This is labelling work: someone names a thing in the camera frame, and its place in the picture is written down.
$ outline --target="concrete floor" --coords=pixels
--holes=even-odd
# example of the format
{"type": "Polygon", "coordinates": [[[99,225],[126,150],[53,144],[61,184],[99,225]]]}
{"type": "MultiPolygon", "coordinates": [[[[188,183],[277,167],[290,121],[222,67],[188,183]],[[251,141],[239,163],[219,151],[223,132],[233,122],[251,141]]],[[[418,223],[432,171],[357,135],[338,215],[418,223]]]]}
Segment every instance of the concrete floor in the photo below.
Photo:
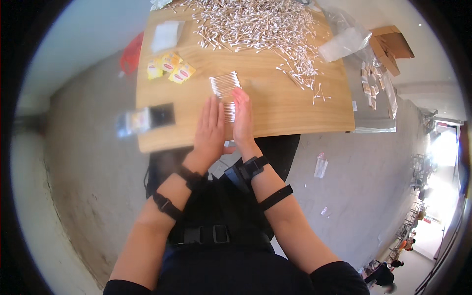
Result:
{"type": "MultiPolygon", "coordinates": [[[[53,96],[46,137],[57,212],[102,286],[144,204],[149,159],[136,138],[115,135],[117,115],[135,107],[136,76],[118,77],[120,55],[82,72],[53,96]]],[[[397,133],[302,135],[287,183],[316,234],[358,269],[393,239],[413,201],[410,155],[424,146],[417,108],[399,100],[397,133]],[[320,152],[329,160],[323,179],[313,177],[320,152]]]]}

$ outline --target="wrist strap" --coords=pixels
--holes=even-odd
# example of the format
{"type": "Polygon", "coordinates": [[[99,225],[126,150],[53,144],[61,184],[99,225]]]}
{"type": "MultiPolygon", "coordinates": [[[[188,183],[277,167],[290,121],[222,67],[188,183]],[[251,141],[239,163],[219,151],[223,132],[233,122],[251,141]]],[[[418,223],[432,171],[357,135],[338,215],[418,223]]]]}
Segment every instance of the wrist strap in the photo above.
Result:
{"type": "Polygon", "coordinates": [[[198,174],[198,172],[192,172],[187,167],[184,167],[182,165],[179,169],[177,169],[176,173],[187,182],[186,185],[191,191],[197,189],[200,184],[200,181],[203,178],[203,176],[198,174]]]}
{"type": "Polygon", "coordinates": [[[269,160],[265,157],[253,157],[244,163],[244,169],[246,170],[249,178],[252,179],[254,176],[264,171],[264,166],[269,163],[269,160]]]}
{"type": "Polygon", "coordinates": [[[174,206],[172,204],[171,200],[164,197],[163,195],[161,195],[157,191],[154,192],[154,194],[152,195],[152,198],[153,198],[154,202],[156,203],[157,208],[159,209],[159,211],[161,211],[162,213],[166,213],[167,215],[172,217],[174,220],[179,220],[180,219],[180,217],[182,216],[183,213],[182,213],[182,211],[177,209],[176,206],[174,206]]]}
{"type": "Polygon", "coordinates": [[[267,199],[259,203],[259,207],[262,211],[266,211],[273,205],[277,204],[281,200],[283,200],[285,197],[289,196],[291,193],[293,193],[293,189],[290,185],[287,185],[275,193],[271,194],[267,199]]]}

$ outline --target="open cardboard box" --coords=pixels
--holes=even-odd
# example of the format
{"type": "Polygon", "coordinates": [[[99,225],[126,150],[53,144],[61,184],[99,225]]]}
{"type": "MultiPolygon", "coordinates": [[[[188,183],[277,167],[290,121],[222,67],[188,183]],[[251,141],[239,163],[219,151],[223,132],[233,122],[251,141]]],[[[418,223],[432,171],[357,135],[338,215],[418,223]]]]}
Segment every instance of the open cardboard box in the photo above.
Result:
{"type": "Polygon", "coordinates": [[[414,58],[414,54],[403,34],[394,25],[373,29],[371,32],[372,37],[369,39],[369,44],[375,55],[392,75],[398,76],[400,70],[395,59],[414,58]]]}

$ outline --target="person's right hand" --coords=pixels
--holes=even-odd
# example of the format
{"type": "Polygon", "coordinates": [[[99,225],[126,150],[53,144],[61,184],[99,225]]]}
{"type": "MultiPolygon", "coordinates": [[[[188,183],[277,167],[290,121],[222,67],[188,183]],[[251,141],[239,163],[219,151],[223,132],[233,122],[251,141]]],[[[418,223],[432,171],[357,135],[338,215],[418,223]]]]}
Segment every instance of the person's right hand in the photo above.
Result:
{"type": "Polygon", "coordinates": [[[233,125],[233,139],[243,160],[258,156],[260,150],[254,141],[253,135],[253,106],[251,99],[241,88],[233,89],[231,93],[235,103],[235,122],[233,125]]]}

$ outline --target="row of aligned cotton swabs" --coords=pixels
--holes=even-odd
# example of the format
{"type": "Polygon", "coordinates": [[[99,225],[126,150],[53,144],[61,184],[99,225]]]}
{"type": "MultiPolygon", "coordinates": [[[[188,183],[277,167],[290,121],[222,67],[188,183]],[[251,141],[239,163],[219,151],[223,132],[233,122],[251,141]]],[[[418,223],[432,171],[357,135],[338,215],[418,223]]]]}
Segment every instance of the row of aligned cotton swabs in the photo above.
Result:
{"type": "MultiPolygon", "coordinates": [[[[231,92],[233,89],[236,87],[241,88],[235,71],[218,77],[210,77],[210,83],[213,93],[220,99],[232,97],[231,92]]],[[[235,103],[224,102],[223,106],[225,111],[225,123],[233,123],[235,121],[236,113],[235,103]]]]}

